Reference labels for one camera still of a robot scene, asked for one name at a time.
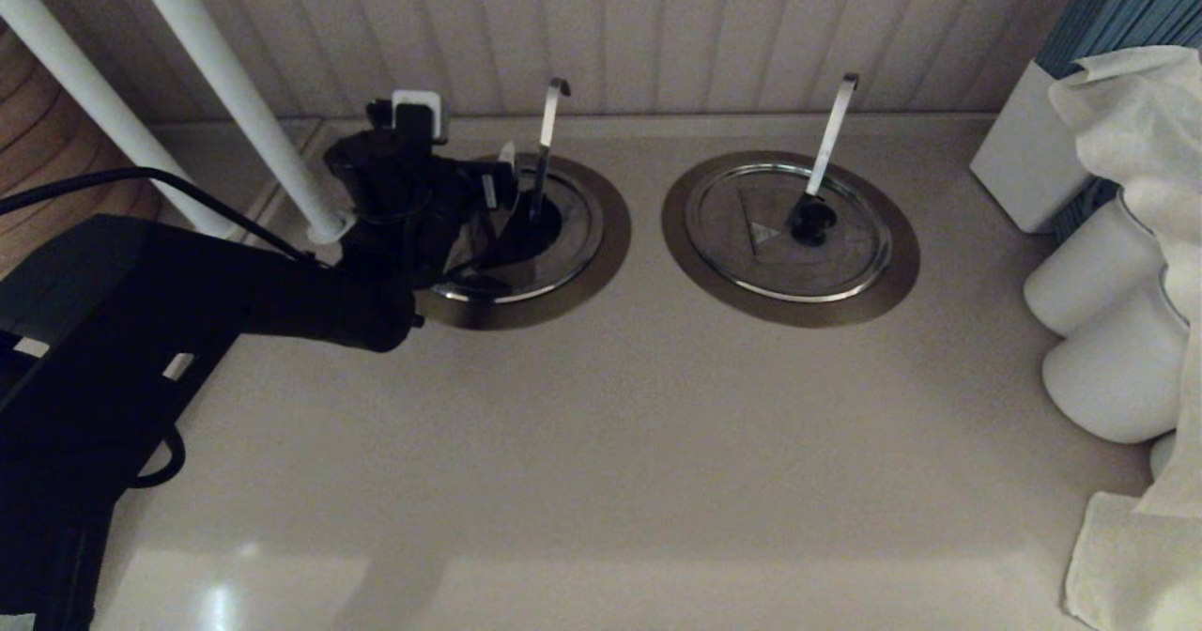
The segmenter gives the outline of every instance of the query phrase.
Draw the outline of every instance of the round metal lid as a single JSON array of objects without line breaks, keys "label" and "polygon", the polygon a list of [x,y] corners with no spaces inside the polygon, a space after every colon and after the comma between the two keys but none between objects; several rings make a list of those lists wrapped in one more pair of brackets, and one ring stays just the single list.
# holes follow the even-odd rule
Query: round metal lid
[{"label": "round metal lid", "polygon": [[664,206],[664,232],[702,288],[749,314],[801,327],[857,323],[897,305],[918,273],[905,215],[857,174],[828,166],[819,197],[838,221],[808,246],[789,219],[811,156],[733,153],[689,169]]},{"label": "round metal lid", "polygon": [[685,206],[689,240],[719,273],[769,298],[832,303],[863,292],[888,267],[888,225],[855,186],[828,177],[819,198],[838,221],[822,245],[797,242],[789,218],[809,177],[808,166],[786,161],[708,174]]},{"label": "round metal lid", "polygon": [[[518,155],[516,162],[519,190],[529,190],[537,156]],[[514,264],[468,268],[418,296],[422,312],[463,328],[520,328],[554,319],[605,286],[630,243],[630,215],[621,195],[588,166],[559,156],[551,159],[545,191],[563,220],[546,251]],[[499,233],[508,216],[493,213],[492,220]],[[447,267],[472,260],[484,243],[477,221],[465,225]]]}]

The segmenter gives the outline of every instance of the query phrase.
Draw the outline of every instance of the white pole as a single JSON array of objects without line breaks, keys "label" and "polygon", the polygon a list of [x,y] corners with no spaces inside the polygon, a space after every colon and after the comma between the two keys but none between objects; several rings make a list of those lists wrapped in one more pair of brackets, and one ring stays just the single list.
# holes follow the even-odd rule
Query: white pole
[{"label": "white pole", "polygon": [[[113,91],[42,0],[0,0],[0,18],[12,26],[38,61],[59,79],[63,88],[130,161],[188,178],[174,156],[167,153],[129,105]],[[233,232],[234,225],[231,221],[196,203],[188,195],[163,183],[155,183],[155,186],[201,232],[214,237],[227,237]]]},{"label": "white pole", "polygon": [[153,0],[246,138],[309,220],[315,243],[337,242],[351,221],[325,202],[317,181],[275,120],[201,0]]}]

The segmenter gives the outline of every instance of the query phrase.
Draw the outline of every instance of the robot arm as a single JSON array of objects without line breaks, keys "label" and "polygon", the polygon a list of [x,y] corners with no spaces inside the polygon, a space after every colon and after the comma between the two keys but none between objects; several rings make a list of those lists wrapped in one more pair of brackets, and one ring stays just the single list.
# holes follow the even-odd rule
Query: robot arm
[{"label": "robot arm", "polygon": [[[177,417],[237,337],[388,352],[421,326],[413,290],[442,278],[465,221],[513,207],[511,165],[433,155],[432,109],[369,114],[326,155],[358,219],[334,267],[95,216],[0,281],[0,615],[88,627],[112,507],[178,471]],[[18,352],[23,337],[49,349]],[[139,477],[163,441],[172,463]]]}]

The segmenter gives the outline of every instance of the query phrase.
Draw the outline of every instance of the white countertop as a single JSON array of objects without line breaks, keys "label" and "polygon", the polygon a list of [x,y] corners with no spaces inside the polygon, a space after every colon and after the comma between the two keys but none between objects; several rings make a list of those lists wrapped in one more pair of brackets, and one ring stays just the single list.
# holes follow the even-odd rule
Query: white countertop
[{"label": "white countertop", "polygon": [[[244,337],[182,421],[184,471],[119,505],[94,627],[1083,629],[1059,601],[1085,501],[1142,493],[1147,448],[1043,392],[1058,339],[1020,287],[1052,243],[969,173],[988,120],[845,127],[835,163],[922,249],[881,319],[773,326],[670,256],[679,174],[810,151],[821,121],[565,123],[554,151],[618,186],[633,242],[553,322],[430,325],[386,356]],[[537,123],[454,123],[446,153],[511,131],[529,150]]]}]

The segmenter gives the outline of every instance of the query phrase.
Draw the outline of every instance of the black cable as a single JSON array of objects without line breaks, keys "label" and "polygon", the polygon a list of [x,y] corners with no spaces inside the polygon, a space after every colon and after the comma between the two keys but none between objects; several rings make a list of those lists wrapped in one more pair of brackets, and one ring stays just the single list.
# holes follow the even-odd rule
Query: black cable
[{"label": "black cable", "polygon": [[477,268],[481,264],[488,262],[488,260],[492,258],[494,254],[496,254],[496,248],[499,245],[499,242],[496,238],[496,228],[493,227],[493,220],[489,219],[487,212],[482,210],[478,207],[477,210],[480,212],[478,213],[481,224],[480,227],[481,230],[484,230],[484,240],[486,240],[484,250],[481,251],[481,254],[477,255],[475,258],[464,260],[464,262],[459,263],[458,266],[448,268],[446,274],[440,276],[438,284],[447,284],[447,281],[458,280],[459,275],[463,274],[465,270],[468,270],[468,268]]},{"label": "black cable", "polygon": [[135,478],[130,483],[130,488],[154,488],[155,486],[162,486],[174,478],[180,469],[184,469],[184,437],[179,434],[179,429],[174,424],[171,425],[171,431],[163,435],[162,442],[167,446],[167,451],[171,452],[171,459],[167,460],[167,464],[162,465],[162,469]]},{"label": "black cable", "polygon": [[37,204],[38,202],[46,202],[55,197],[61,197],[63,195],[70,195],[72,191],[88,190],[90,186],[106,185],[107,183],[117,183],[121,180],[131,180],[132,178],[153,178],[159,183],[166,183],[166,185],[174,186],[175,190],[183,191],[184,195],[196,200],[196,202],[204,204],[204,207],[210,208],[218,215],[224,216],[236,224],[238,227],[244,228],[246,232],[252,233],[255,237],[262,238],[263,242],[270,243],[281,254],[287,255],[291,258],[300,260],[300,262],[309,262],[317,264],[317,258],[313,254],[305,254],[292,246],[291,243],[284,240],[284,238],[278,237],[270,230],[262,227],[262,225],[256,224],[248,219],[248,216],[242,215],[233,210],[232,208],[224,204],[213,195],[207,194],[184,180],[184,178],[177,177],[177,174],[169,174],[163,169],[149,168],[149,166],[132,166],[125,169],[107,169],[107,172],[97,172],[90,174],[78,174],[78,177],[65,178],[65,180],[59,180],[55,183],[47,183],[47,185],[35,186],[32,190],[22,191],[22,194],[13,195],[5,200],[0,200],[0,216],[5,213],[18,212],[22,208],[31,207],[31,204]]}]

